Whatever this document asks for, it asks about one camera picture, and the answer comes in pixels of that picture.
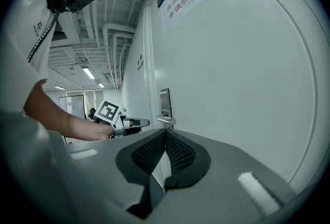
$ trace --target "white wall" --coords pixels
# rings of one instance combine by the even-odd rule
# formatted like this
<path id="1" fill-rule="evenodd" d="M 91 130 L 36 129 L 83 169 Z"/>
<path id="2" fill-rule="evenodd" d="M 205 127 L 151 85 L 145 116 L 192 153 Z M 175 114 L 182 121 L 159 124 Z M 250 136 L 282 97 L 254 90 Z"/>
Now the white wall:
<path id="1" fill-rule="evenodd" d="M 118 106 L 121 106 L 123 104 L 121 90 L 104 89 L 103 99 Z"/>
<path id="2" fill-rule="evenodd" d="M 138 26 L 128 50 L 123 79 L 123 105 L 126 107 L 127 116 L 131 118 L 149 119 L 146 88 L 144 82 L 144 64 L 138 70 L 138 59 L 143 53 L 143 12 L 139 16 Z"/>
<path id="3" fill-rule="evenodd" d="M 318 0 L 205 0 L 166 29 L 157 0 L 146 2 L 152 29 L 139 20 L 124 75 L 131 111 L 144 110 L 136 64 L 140 35 L 152 33 L 155 95 L 170 89 L 175 129 L 238 146 L 301 191 L 329 144 L 329 26 Z"/>
<path id="4" fill-rule="evenodd" d="M 67 91 L 55 91 L 55 92 L 46 92 L 47 96 L 52 99 L 56 105 L 58 105 L 58 98 L 60 97 L 66 97 Z M 122 91 L 115 90 L 115 89 L 103 89 L 103 99 L 114 103 L 118 106 L 121 106 L 123 104 L 122 101 Z"/>
<path id="5" fill-rule="evenodd" d="M 50 99 L 56 103 L 56 105 L 58 105 L 58 98 L 67 96 L 66 91 L 46 92 L 45 94 L 49 96 Z"/>

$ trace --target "door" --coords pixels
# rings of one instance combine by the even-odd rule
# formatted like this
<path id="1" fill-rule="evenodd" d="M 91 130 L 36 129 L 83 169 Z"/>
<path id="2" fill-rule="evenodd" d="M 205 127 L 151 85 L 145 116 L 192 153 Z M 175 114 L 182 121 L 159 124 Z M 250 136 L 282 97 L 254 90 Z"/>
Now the door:
<path id="1" fill-rule="evenodd" d="M 314 133 L 315 78 L 327 105 L 330 92 L 320 24 L 303 0 L 201 0 L 175 23 L 164 22 L 171 3 L 182 1 L 150 6 L 157 114 L 159 94 L 169 88 L 177 130 L 235 145 L 301 190 L 317 169 L 307 163 L 294 180 L 311 139 L 329 143 L 328 127 Z M 324 121 L 330 113 L 318 115 Z M 316 143 L 313 161 L 325 151 Z"/>

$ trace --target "ceiling beam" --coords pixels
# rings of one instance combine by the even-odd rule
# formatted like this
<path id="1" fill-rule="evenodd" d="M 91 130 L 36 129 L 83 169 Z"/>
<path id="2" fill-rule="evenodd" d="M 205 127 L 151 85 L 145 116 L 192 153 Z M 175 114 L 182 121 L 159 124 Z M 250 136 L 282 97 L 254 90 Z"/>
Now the ceiling beam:
<path id="1" fill-rule="evenodd" d="M 93 54 L 93 57 L 94 57 L 94 59 L 96 60 L 96 63 L 98 64 L 98 67 L 101 68 L 101 65 L 100 65 L 100 63 L 99 63 L 99 61 L 98 61 L 96 55 L 94 54 L 94 52 L 93 52 L 92 50 L 89 50 L 89 51 Z M 108 79 L 105 77 L 104 74 L 97 74 L 97 75 L 100 77 L 100 79 L 101 79 L 101 83 L 102 83 L 102 84 L 107 84 Z"/>
<path id="2" fill-rule="evenodd" d="M 93 26 L 94 26 L 94 33 L 95 33 L 97 47 L 101 49 L 100 37 L 98 35 L 99 32 L 97 27 L 97 4 L 98 4 L 98 0 L 95 0 L 92 3 Z"/>
<path id="3" fill-rule="evenodd" d="M 59 74 L 58 72 L 54 71 L 50 67 L 48 67 L 48 75 L 50 76 L 48 78 L 49 82 L 51 82 L 52 84 L 54 84 L 54 82 L 52 82 L 52 78 L 54 78 L 56 81 L 58 81 L 63 86 L 77 86 L 77 85 L 80 85 L 80 84 L 68 79 L 67 77 Z"/>
<path id="4" fill-rule="evenodd" d="M 88 38 L 94 39 L 94 31 L 92 27 L 92 19 L 91 19 L 91 13 L 89 5 L 85 8 L 83 8 L 82 13 L 84 14 L 84 21 L 88 33 Z"/>
<path id="5" fill-rule="evenodd" d="M 78 65 L 82 65 L 83 64 L 83 62 L 79 59 L 78 55 L 75 53 L 75 51 L 72 49 L 72 47 L 63 48 L 63 51 L 76 64 L 78 64 Z"/>
<path id="6" fill-rule="evenodd" d="M 101 77 L 100 77 L 100 76 L 98 75 L 98 73 L 96 72 L 96 70 L 95 70 L 95 68 L 94 68 L 94 65 L 93 65 L 92 62 L 90 61 L 90 59 L 89 59 L 89 57 L 88 57 L 86 51 L 83 50 L 83 52 L 84 52 L 84 55 L 85 55 L 85 57 L 87 58 L 87 60 L 88 60 L 88 62 L 89 62 L 89 64 L 90 64 L 90 66 L 93 68 L 94 73 L 95 73 L 95 74 L 97 75 L 97 77 L 98 77 L 98 78 L 95 78 L 95 82 L 96 82 L 96 84 L 101 84 L 101 83 L 103 83 Z"/>
<path id="7" fill-rule="evenodd" d="M 58 22 L 71 44 L 80 43 L 81 29 L 76 13 L 64 12 L 58 17 Z"/>
<path id="8" fill-rule="evenodd" d="M 58 46 L 67 46 L 67 45 L 72 45 L 76 44 L 70 39 L 64 39 L 64 40 L 53 40 L 51 42 L 51 47 L 58 47 Z"/>

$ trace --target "black mesh panel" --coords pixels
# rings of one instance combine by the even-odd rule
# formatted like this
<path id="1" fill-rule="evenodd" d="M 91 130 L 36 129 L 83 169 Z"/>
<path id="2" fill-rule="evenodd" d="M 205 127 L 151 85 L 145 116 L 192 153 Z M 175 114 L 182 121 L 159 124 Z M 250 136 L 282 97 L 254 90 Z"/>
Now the black mesh panel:
<path id="1" fill-rule="evenodd" d="M 148 174 L 152 174 L 164 154 L 165 133 L 136 149 L 133 162 Z"/>
<path id="2" fill-rule="evenodd" d="M 166 136 L 166 153 L 171 162 L 172 174 L 181 172 L 189 167 L 196 156 L 196 153 L 190 146 L 170 134 Z"/>

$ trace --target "ceiling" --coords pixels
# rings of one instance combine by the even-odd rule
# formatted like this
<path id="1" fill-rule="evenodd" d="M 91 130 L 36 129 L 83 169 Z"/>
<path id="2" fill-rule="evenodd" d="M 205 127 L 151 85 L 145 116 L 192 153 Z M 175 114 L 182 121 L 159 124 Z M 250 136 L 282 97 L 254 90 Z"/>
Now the ceiling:
<path id="1" fill-rule="evenodd" d="M 98 83 L 103 84 L 105 88 L 116 88 L 116 76 L 117 88 L 121 89 L 123 69 L 132 39 L 118 37 L 117 45 L 114 47 L 112 45 L 114 33 L 130 32 L 108 30 L 108 61 L 103 25 L 111 23 L 118 28 L 120 26 L 136 28 L 144 1 L 96 0 L 82 11 L 61 14 L 51 44 L 48 80 L 43 85 L 44 91 L 59 91 L 54 86 L 66 90 L 97 89 L 100 88 Z M 114 50 L 117 51 L 115 58 L 112 57 Z M 89 78 L 82 70 L 83 67 L 88 67 L 95 79 Z"/>

